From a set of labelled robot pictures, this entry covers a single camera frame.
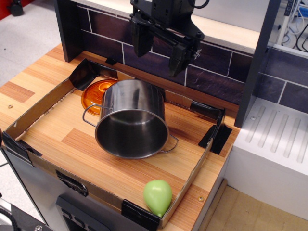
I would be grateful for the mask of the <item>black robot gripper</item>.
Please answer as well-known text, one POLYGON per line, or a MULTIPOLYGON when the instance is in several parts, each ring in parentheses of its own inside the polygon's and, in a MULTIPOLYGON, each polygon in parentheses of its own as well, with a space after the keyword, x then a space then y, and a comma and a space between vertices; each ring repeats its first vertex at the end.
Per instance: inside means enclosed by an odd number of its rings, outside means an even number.
POLYGON ((132 43, 138 57, 147 54, 158 37, 172 46, 169 59, 170 77, 176 77, 188 66, 191 57, 200 52, 204 33, 193 23, 194 9, 202 9, 194 0, 132 0, 132 43))

